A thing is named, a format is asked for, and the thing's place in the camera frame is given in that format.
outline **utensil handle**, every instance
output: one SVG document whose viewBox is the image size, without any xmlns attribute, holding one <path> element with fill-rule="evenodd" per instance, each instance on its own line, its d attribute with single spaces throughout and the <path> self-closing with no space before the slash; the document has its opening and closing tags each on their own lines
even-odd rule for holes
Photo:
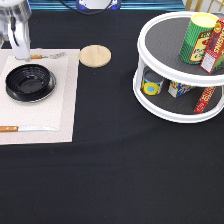
<svg viewBox="0 0 224 224">
<path fill-rule="evenodd" d="M 16 132 L 18 129 L 18 126 L 0 126 L 0 132 Z"/>
<path fill-rule="evenodd" d="M 31 59 L 41 59 L 42 55 L 41 54 L 32 54 L 30 55 Z"/>
</svg>

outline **canned food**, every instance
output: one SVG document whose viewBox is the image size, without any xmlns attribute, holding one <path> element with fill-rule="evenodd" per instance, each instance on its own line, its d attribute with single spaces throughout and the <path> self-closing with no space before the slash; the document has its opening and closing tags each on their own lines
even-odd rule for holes
<svg viewBox="0 0 224 224">
<path fill-rule="evenodd" d="M 142 79 L 142 91 L 147 95 L 157 95 L 161 92 L 164 77 L 149 67 L 145 67 Z"/>
</svg>

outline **wooden coaster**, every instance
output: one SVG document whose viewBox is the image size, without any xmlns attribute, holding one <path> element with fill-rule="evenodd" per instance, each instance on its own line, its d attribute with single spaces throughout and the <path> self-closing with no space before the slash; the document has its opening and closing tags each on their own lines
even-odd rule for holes
<svg viewBox="0 0 224 224">
<path fill-rule="evenodd" d="M 106 65 L 111 59 L 111 52 L 100 45 L 90 45 L 83 48 L 79 53 L 79 60 L 82 64 L 97 68 Z"/>
</svg>

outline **white placemat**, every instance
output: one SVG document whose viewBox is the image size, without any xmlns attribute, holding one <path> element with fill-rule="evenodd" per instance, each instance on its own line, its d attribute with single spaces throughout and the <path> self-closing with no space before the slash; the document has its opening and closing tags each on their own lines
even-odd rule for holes
<svg viewBox="0 0 224 224">
<path fill-rule="evenodd" d="M 50 55 L 66 52 L 58 59 L 35 59 L 31 62 L 18 61 L 12 50 L 0 50 L 0 125 L 49 126 L 57 132 L 0 133 L 0 144 L 71 142 L 74 124 L 76 87 L 78 77 L 79 50 L 31 50 L 31 54 Z M 56 77 L 53 93 L 35 103 L 21 103 L 11 99 L 5 91 L 5 78 L 15 67 L 22 64 L 40 64 Z"/>
</svg>

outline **can label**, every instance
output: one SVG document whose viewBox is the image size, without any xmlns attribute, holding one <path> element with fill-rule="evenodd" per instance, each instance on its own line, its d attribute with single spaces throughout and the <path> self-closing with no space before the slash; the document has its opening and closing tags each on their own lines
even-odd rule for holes
<svg viewBox="0 0 224 224">
<path fill-rule="evenodd" d="M 142 91 L 144 93 L 146 93 L 147 95 L 157 95 L 161 92 L 162 89 L 162 85 L 163 85 L 163 81 L 162 82 L 150 82 L 147 79 L 144 78 L 143 76 L 143 80 L 142 80 Z"/>
<path fill-rule="evenodd" d="M 212 35 L 212 30 L 201 32 L 192 51 L 190 61 L 199 62 L 203 59 L 208 41 Z"/>
</svg>

